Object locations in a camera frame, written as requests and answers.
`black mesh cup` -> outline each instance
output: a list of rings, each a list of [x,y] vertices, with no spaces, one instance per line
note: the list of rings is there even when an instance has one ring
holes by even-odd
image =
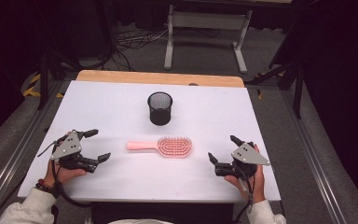
[[[149,96],[147,104],[150,110],[150,121],[162,126],[171,120],[172,97],[165,92],[157,91]]]

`gray carpet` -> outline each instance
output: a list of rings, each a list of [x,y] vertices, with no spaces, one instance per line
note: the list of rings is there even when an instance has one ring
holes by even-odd
[[[122,28],[122,30],[131,29],[133,27]],[[209,32],[208,35],[216,34],[216,31],[205,32]],[[239,73],[230,46],[232,41],[236,40],[237,32],[220,31],[215,37],[186,30],[176,33],[170,73],[237,76],[245,80],[252,79],[258,72],[268,71],[269,62],[284,38],[280,31],[250,29],[242,47],[249,72],[242,75]],[[165,49],[166,41],[160,39],[141,49],[127,49],[122,52],[136,71],[167,72],[163,69]],[[123,57],[118,58],[115,55],[114,58],[120,63],[126,64]],[[104,68],[117,70],[117,65],[109,61]],[[76,74],[68,75],[69,78],[65,81],[62,91],[66,89],[70,79],[75,78],[75,76]],[[260,87],[259,89],[263,93],[262,100],[258,99],[255,88],[251,88],[249,92],[269,158],[276,169],[275,175],[288,223],[334,223],[305,157],[296,126],[290,117],[289,110],[291,108],[287,108],[279,90],[271,87]],[[47,116],[35,133],[35,138],[24,156],[21,166],[7,188],[7,194],[14,188],[31,164],[46,134],[45,129],[52,122],[60,102],[61,98],[54,98]],[[25,102],[0,129],[0,172],[11,156],[10,152],[21,140],[22,134],[36,113],[37,104],[37,98],[26,97]],[[301,115],[301,122],[304,123],[310,135],[310,140],[329,178],[331,187],[337,195],[337,200],[347,223],[358,223],[358,191],[342,168],[306,89],[303,95]],[[20,201],[16,194],[17,192],[4,207]],[[74,207],[63,199],[59,199],[57,205],[60,209],[58,223],[84,223],[84,219],[90,216],[89,209]],[[243,204],[236,205],[234,217],[242,206]],[[281,212],[278,203],[273,203],[272,208],[275,213]],[[245,215],[242,219],[243,223],[248,223]]]

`metal rail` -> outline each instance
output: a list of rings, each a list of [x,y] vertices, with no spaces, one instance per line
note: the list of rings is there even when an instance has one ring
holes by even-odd
[[[46,116],[46,113],[48,112],[48,109],[51,106],[51,102],[53,102],[55,98],[54,96],[57,95],[57,93],[59,93],[62,83],[63,82],[61,81],[56,81],[51,85],[51,90],[50,90],[51,95],[49,96],[47,103],[41,110],[36,111],[36,114],[34,115],[31,124],[25,131],[24,135],[22,136],[22,139],[20,140],[20,142],[16,146],[16,149],[14,149],[13,154],[8,160],[7,165],[5,166],[2,173],[0,174],[0,200],[3,194],[5,193],[5,190],[7,189],[7,186],[10,183],[13,175],[16,173],[17,169],[19,168],[22,158],[24,157],[25,153],[28,151],[30,143],[34,138],[36,130],[40,125],[40,122]]]
[[[319,160],[316,156],[315,149],[310,141],[307,130],[305,129],[301,119],[298,119],[296,117],[296,113],[293,109],[292,96],[290,95],[289,91],[281,91],[281,95],[285,102],[285,105],[288,107],[290,117],[292,118],[293,123],[296,125],[296,129],[299,133],[299,136],[301,138],[304,147],[304,153],[306,159],[316,179],[316,183],[318,184],[319,190],[321,191],[322,196],[324,197],[324,202],[326,204],[330,217],[332,218],[334,223],[346,224],[347,221],[345,220],[345,217],[342,214],[336,196],[334,195],[333,189],[331,188],[330,182],[326,174],[324,173],[324,169],[322,168],[322,165],[319,163]]]

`bracelet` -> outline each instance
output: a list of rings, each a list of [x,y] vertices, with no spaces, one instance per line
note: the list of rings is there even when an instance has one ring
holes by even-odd
[[[45,184],[45,181],[43,179],[39,179],[35,186],[39,190],[42,190],[44,192],[52,194],[54,196],[54,198],[56,198],[56,199],[58,199],[58,197],[60,196],[60,193],[59,193],[56,185],[54,184],[54,187],[51,187],[51,186]]]

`dark background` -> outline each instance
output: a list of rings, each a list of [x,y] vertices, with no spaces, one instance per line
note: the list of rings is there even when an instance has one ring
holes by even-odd
[[[31,6],[34,2],[24,1],[24,4]],[[302,49],[314,49],[305,63],[305,82],[336,152],[358,188],[358,1],[334,3],[334,10],[323,12],[321,17],[300,17],[275,63],[290,61]],[[105,41],[105,30],[99,26],[97,9],[90,10],[95,8],[94,3],[84,0],[72,4],[67,0],[60,4],[50,1],[48,5],[42,7],[41,13],[52,19],[46,21],[51,34],[41,40],[37,26],[19,14],[19,5],[0,0],[0,126],[23,101],[21,85],[38,70],[42,45],[56,45],[52,48],[73,61],[89,56],[98,58],[106,53],[105,45],[101,45],[104,42],[100,41]],[[73,10],[65,11],[67,6]],[[113,5],[113,9],[112,21],[124,24],[135,21],[138,28],[145,29],[160,28],[168,12],[167,6],[150,5]],[[30,11],[27,16],[38,17],[34,13]],[[289,30],[292,15],[274,12],[273,17],[263,13],[266,12],[255,11],[251,26]],[[84,30],[91,37],[78,39],[76,32]]]

